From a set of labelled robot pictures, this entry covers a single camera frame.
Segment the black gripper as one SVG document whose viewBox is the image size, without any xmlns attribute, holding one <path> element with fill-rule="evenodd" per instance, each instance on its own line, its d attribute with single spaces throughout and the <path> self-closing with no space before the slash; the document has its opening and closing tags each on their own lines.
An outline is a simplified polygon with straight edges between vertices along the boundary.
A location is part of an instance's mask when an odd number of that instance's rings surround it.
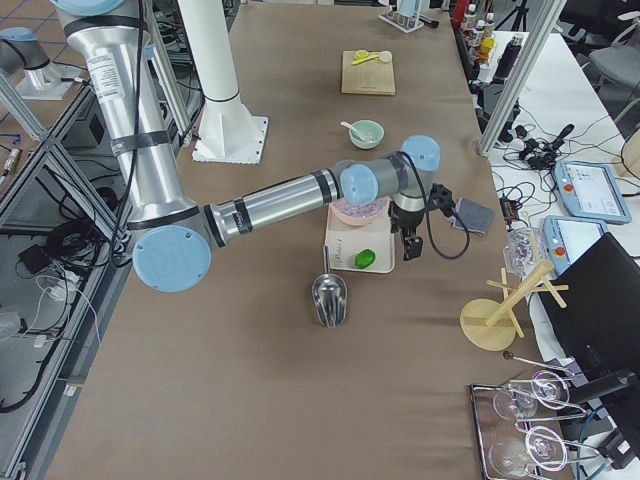
<svg viewBox="0 0 640 480">
<path fill-rule="evenodd" d="M 390 207 L 391 232 L 400 233 L 403 244 L 403 260 L 410 261 L 422 254 L 423 239 L 417 228 L 424 219 L 424 211 L 407 211 L 400 207 Z"/>
</svg>

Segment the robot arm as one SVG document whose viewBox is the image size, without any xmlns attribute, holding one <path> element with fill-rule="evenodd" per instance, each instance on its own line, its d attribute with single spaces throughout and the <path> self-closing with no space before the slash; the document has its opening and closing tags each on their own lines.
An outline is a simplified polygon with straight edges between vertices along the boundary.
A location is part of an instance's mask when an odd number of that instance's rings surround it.
<svg viewBox="0 0 640 480">
<path fill-rule="evenodd" d="M 393 114 L 380 145 L 354 146 L 341 126 L 404 96 L 364 98 L 341 90 L 355 37 L 380 39 L 355 7 L 253 1 L 233 23 L 214 1 L 179 6 L 204 96 L 195 145 L 179 156 L 164 124 L 145 57 L 142 1 L 56 3 L 69 45 L 85 60 L 127 185 L 127 252 L 137 277 L 166 293 L 202 290 L 216 254 L 245 239 L 258 247 L 282 223 L 304 243 L 303 215 L 339 199 L 389 199 L 406 229 L 418 226 L 441 164 L 441 148 Z"/>
</svg>

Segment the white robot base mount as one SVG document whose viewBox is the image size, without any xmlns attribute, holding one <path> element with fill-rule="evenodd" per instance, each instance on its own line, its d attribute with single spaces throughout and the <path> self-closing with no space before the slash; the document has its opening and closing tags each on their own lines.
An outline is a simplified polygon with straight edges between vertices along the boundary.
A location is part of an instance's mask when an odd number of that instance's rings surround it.
<svg viewBox="0 0 640 480">
<path fill-rule="evenodd" d="M 205 97 L 193 159 L 258 164 L 268 119 L 241 100 L 222 3 L 186 0 L 179 9 Z"/>
</svg>

